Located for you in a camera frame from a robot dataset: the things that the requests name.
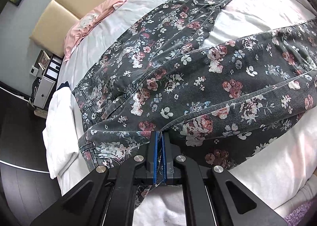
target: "wooden floor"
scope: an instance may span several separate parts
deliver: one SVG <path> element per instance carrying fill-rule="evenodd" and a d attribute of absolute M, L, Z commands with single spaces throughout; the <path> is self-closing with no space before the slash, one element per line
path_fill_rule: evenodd
<path fill-rule="evenodd" d="M 36 117 L 27 102 L 0 89 L 0 160 L 21 167 L 46 171 L 46 149 L 42 131 L 45 120 Z M 7 204 L 21 225 L 29 225 L 53 204 L 61 191 L 49 174 L 0 164 Z"/>

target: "beige headboard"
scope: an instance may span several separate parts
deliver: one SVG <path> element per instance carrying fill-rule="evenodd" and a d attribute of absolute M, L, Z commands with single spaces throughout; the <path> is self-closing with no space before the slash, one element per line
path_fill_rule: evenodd
<path fill-rule="evenodd" d="M 52 53 L 64 57 L 69 29 L 105 0 L 52 0 L 39 18 L 30 38 Z"/>

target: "gray wall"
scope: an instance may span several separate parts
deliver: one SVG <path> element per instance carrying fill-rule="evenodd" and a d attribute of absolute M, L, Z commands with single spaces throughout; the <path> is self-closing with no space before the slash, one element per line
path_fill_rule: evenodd
<path fill-rule="evenodd" d="M 29 36 L 50 1 L 8 2 L 0 14 L 0 81 L 27 95 L 35 80 L 29 70 L 41 50 Z"/>

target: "white cloth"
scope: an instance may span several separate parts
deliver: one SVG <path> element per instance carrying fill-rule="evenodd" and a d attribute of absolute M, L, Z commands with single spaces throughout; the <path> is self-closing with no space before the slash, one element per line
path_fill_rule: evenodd
<path fill-rule="evenodd" d="M 317 15 L 316 10 L 311 6 L 311 4 L 307 0 L 296 0 L 300 4 L 302 4 L 307 10 L 311 11 L 314 15 Z"/>
<path fill-rule="evenodd" d="M 53 94 L 43 130 L 47 166 L 52 179 L 58 174 L 62 175 L 78 156 L 71 96 L 69 87 L 63 87 Z"/>
<path fill-rule="evenodd" d="M 296 208 L 312 200 L 317 194 L 317 176 L 313 174 L 306 184 L 298 191 L 298 193 L 286 203 L 275 209 L 280 216 L 285 218 L 292 213 Z"/>
<path fill-rule="evenodd" d="M 68 81 L 73 90 L 85 73 L 120 35 L 134 22 L 165 1 L 167 0 L 127 0 L 123 6 L 105 18 L 83 39 L 68 62 L 63 62 L 57 85 Z M 223 43 L 269 29 L 291 26 L 314 17 L 310 11 L 295 0 L 232 0 L 221 10 L 215 21 L 214 29 L 209 38 L 204 41 L 203 46 Z M 274 141 L 252 157 L 253 159 L 250 161 L 259 166 L 258 173 L 249 160 L 239 165 L 236 168 L 237 172 L 233 171 L 239 180 L 253 192 L 259 194 L 260 198 L 272 208 L 277 208 L 291 199 L 316 168 L 317 148 L 314 145 L 317 141 L 313 135 L 313 133 L 316 134 L 313 123 L 317 118 L 311 115 L 313 111 L 316 112 L 316 108 L 302 117 L 300 120 L 302 124 L 299 122 L 291 129 L 294 137 L 290 138 L 290 141 L 282 138 L 283 144 L 277 144 L 280 141 L 278 139 L 279 141 Z M 73 112 L 79 138 L 83 130 L 77 104 L 73 105 Z M 260 155 L 266 150 L 272 153 L 272 156 Z M 267 169 L 267 163 L 270 164 L 270 169 Z M 284 170 L 290 173 L 284 172 L 279 176 L 279 173 Z M 87 166 L 80 154 L 65 173 L 57 177 L 62 194 L 77 184 L 87 173 Z M 185 225 L 181 189 L 171 187 L 166 192 L 164 189 L 158 188 L 148 194 L 134 213 L 134 226 Z"/>

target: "pink pillowcase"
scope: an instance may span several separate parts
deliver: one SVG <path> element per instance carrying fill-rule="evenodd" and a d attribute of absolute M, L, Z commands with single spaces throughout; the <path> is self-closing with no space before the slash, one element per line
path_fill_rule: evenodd
<path fill-rule="evenodd" d="M 125 2 L 126 0 L 106 0 L 72 26 L 64 41 L 64 61 L 69 60 L 79 43 L 96 25 L 98 25 L 105 17 L 117 10 Z"/>

